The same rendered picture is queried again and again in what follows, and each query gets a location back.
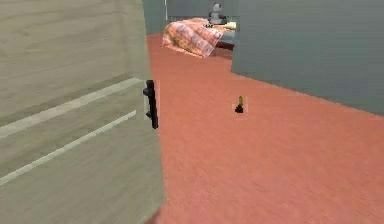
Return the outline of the grey teddy bear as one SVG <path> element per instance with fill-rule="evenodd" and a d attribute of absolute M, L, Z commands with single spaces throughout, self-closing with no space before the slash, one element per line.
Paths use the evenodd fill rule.
<path fill-rule="evenodd" d="M 221 14 L 223 7 L 220 3 L 215 3 L 212 11 L 209 13 L 208 21 L 213 25 L 224 25 L 227 23 L 227 18 Z"/>

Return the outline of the pale wooden room door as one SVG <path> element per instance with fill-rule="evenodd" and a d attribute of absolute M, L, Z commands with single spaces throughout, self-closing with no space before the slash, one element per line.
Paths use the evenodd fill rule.
<path fill-rule="evenodd" d="M 152 224 L 142 0 L 0 0 L 0 224 Z"/>

